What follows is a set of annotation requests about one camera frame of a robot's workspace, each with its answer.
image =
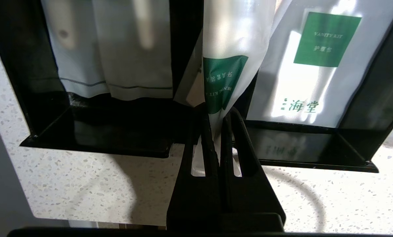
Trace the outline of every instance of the gray wall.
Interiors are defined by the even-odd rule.
[[[0,136],[0,237],[25,226],[69,227],[69,224],[33,216]]]

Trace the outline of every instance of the speckled stone surface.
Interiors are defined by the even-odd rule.
[[[19,147],[28,135],[0,61],[0,133],[34,216],[165,225],[183,146],[167,159]],[[393,234],[393,140],[379,174],[264,167],[286,231]]]

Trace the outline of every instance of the green label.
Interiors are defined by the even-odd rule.
[[[337,67],[360,20],[354,16],[309,12],[294,63]]]
[[[215,114],[228,104],[248,57],[203,58],[205,102],[208,113]]]

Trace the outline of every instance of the terrazzo countertop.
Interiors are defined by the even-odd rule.
[[[29,131],[1,61],[0,134],[34,216],[165,225],[182,145],[167,159],[19,147]],[[373,162],[379,174],[264,167],[285,230],[393,234],[393,141]]]

